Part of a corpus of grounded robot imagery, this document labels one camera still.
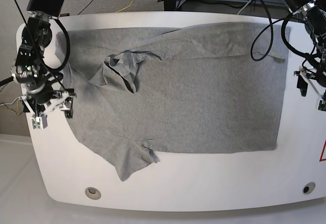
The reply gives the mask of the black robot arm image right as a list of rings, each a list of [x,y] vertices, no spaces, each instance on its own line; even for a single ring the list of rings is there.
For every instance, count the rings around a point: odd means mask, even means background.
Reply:
[[[325,87],[325,11],[318,7],[317,0],[283,0],[283,2],[289,14],[280,19],[282,41],[293,54],[304,58],[304,62],[312,67],[309,69],[302,64],[301,70],[294,73],[297,76],[297,88],[301,96],[305,97],[308,82],[314,80]],[[305,25],[313,42],[313,50],[310,53],[299,51],[288,42],[285,31],[291,20]]]

